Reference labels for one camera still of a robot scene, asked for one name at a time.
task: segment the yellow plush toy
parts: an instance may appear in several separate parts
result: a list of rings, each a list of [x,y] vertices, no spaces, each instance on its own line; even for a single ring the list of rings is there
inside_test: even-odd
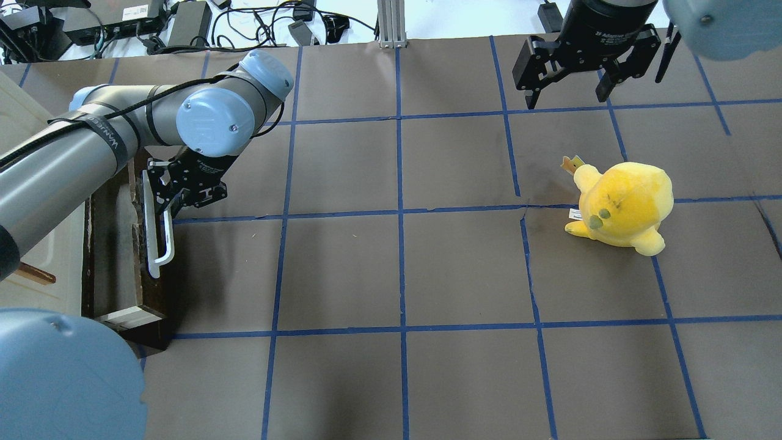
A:
[[[566,157],[562,167],[573,173],[581,190],[583,219],[567,224],[565,231],[612,246],[635,247],[648,257],[662,251],[665,241],[657,228],[673,209],[671,179],[665,171],[624,162],[600,174],[578,157]]]

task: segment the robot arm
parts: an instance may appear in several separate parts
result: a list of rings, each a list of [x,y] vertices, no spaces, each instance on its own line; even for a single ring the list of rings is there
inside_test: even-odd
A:
[[[72,111],[0,158],[0,280],[144,146],[186,145],[149,166],[158,214],[225,197],[222,175],[292,84],[279,61],[254,50],[211,79],[80,90]]]

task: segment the black electronic device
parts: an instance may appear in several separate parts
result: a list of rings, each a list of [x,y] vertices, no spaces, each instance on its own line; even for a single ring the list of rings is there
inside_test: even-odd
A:
[[[350,28],[350,19],[346,16],[327,15],[323,22],[326,24],[326,43],[338,43],[345,30]]]
[[[0,47],[5,57],[20,63],[57,60],[70,46],[63,21],[47,9],[32,6],[0,17],[3,32]]]
[[[212,9],[206,2],[179,2],[177,5],[168,45],[204,47]]]
[[[209,0],[218,9],[226,9],[231,5],[231,0]]]
[[[161,31],[166,25],[163,0],[106,0],[94,1],[89,9],[69,9],[63,30],[77,45],[91,45],[101,36],[102,23],[105,39],[126,38]]]
[[[293,8],[293,19],[301,21],[312,21],[314,14],[315,0],[301,0],[300,2],[304,7]]]
[[[293,37],[300,46],[317,46],[321,44],[312,31],[310,31],[310,28],[307,27],[307,24],[302,20],[296,20],[289,24],[288,31],[290,31],[291,37]]]

